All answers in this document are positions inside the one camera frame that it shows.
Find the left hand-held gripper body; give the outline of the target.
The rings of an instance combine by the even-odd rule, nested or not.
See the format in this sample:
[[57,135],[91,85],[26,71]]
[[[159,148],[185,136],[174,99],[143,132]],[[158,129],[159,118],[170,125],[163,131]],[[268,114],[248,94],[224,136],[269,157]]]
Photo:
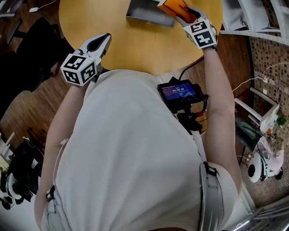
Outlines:
[[96,82],[104,72],[101,65],[101,45],[105,34],[100,34],[86,40],[80,48],[69,54],[61,66],[61,72],[66,82],[84,86],[89,81]]

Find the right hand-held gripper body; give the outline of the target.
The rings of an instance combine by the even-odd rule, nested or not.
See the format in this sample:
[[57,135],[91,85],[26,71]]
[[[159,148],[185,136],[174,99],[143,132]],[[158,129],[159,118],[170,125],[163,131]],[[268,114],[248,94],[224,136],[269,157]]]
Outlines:
[[196,20],[192,25],[183,27],[183,29],[187,37],[198,49],[215,48],[218,43],[217,30],[208,17],[204,21]]

